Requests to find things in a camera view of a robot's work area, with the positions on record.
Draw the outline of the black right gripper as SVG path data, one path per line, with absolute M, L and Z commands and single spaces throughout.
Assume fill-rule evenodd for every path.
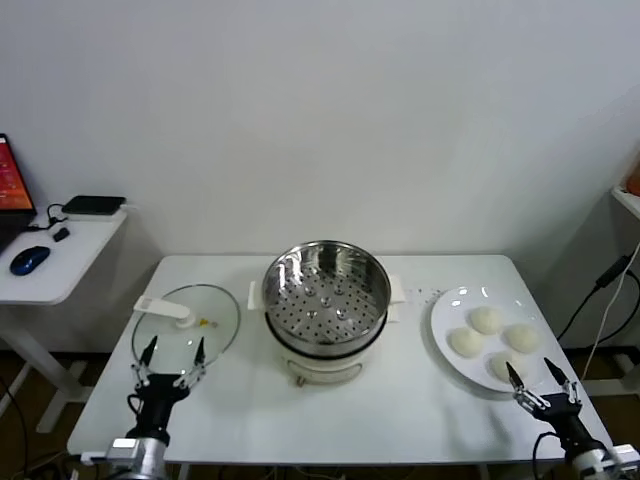
M 511 363 L 506 362 L 509 382 L 514 389 L 514 399 L 525 410 L 534 411 L 537 420 L 552 427 L 566 456 L 579 456 L 588 451 L 602 450 L 603 443 L 591 436 L 579 418 L 582 404 L 577 382 L 570 380 L 549 358 L 545 357 L 544 363 L 563 393 L 542 397 L 533 393 L 525 387 Z

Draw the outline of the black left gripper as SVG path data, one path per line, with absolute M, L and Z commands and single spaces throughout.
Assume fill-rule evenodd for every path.
M 151 374 L 149 365 L 156 349 L 155 335 L 131 365 L 136 377 L 135 391 L 127 396 L 127 404 L 135 416 L 135 426 L 127 432 L 128 438 L 152 438 L 169 443 L 167 431 L 174 405 L 190 394 L 206 373 L 204 338 L 201 338 L 188 372 L 181 374 Z

